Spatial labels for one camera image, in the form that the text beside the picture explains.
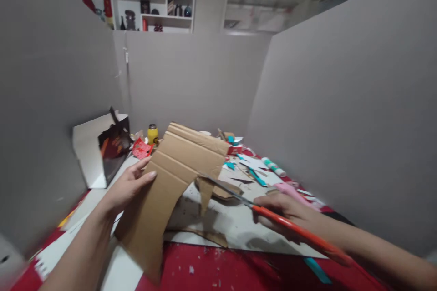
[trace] yellow bottle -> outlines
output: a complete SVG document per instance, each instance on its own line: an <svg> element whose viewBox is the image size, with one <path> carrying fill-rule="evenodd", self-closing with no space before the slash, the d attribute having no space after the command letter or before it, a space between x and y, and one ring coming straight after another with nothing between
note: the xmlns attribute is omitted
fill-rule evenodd
<svg viewBox="0 0 437 291"><path fill-rule="evenodd" d="M158 141L158 128L156 124L150 124L149 129L147 130L147 143L153 144Z"/></svg>

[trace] orange scissor handle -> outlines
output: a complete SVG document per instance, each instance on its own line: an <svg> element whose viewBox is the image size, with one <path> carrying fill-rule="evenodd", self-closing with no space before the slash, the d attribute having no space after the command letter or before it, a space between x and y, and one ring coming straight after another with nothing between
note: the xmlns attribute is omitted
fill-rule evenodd
<svg viewBox="0 0 437 291"><path fill-rule="evenodd" d="M346 253L344 253L341 249L319 238L317 235L311 233L310 231L303 229L292 221L282 217L281 215L275 214L267 208L259 207L257 205L252 205L252 210L259 215L270 219L271 221L281 224L288 230L299 234L302 238L305 239L305 241L308 241L307 243L309 246L316 249L318 252L321 252L326 257L338 262L343 266L349 267L352 265L352 262L354 260L350 258Z"/></svg>

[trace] red paper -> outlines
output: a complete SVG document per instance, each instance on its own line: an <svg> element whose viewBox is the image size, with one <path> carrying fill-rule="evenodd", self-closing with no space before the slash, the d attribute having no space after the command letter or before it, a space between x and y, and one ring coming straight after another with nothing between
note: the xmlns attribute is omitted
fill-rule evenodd
<svg viewBox="0 0 437 291"><path fill-rule="evenodd" d="M141 138L138 138L138 140L135 141L132 148L132 153L135 157L138 159L144 159L146 157L149 157L153 150L153 144L148 145L144 143Z"/></svg>

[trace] hand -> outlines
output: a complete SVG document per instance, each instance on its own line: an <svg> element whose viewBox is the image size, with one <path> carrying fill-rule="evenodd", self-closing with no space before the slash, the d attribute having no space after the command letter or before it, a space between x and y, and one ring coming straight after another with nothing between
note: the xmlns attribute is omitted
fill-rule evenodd
<svg viewBox="0 0 437 291"><path fill-rule="evenodd" d="M255 198L254 203L282 215L286 219L343 250L346 246L347 240L345 240L345 238L347 237L345 231L348 228L347 224L336 221L306 207L283 193L275 193L269 196ZM282 234L290 241L305 243L305 240L301 239L296 233L285 229L283 226L265 217L254 214L254 222L259 222L275 232Z"/></svg>
<svg viewBox="0 0 437 291"><path fill-rule="evenodd" d="M151 157L144 158L128 167L105 194L99 205L108 213L118 215L133 197L156 177L156 171L142 174Z"/></svg>

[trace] black bag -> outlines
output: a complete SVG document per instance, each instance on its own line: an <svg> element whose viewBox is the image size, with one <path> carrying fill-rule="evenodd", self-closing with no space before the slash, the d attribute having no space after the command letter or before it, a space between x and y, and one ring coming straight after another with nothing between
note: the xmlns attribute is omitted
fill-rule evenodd
<svg viewBox="0 0 437 291"><path fill-rule="evenodd" d="M100 153L103 159L106 186L111 183L115 174L120 169L129 154L130 145L133 143L129 136L129 117L119 121L112 107L109 111L114 120L114 124L98 137Z"/></svg>

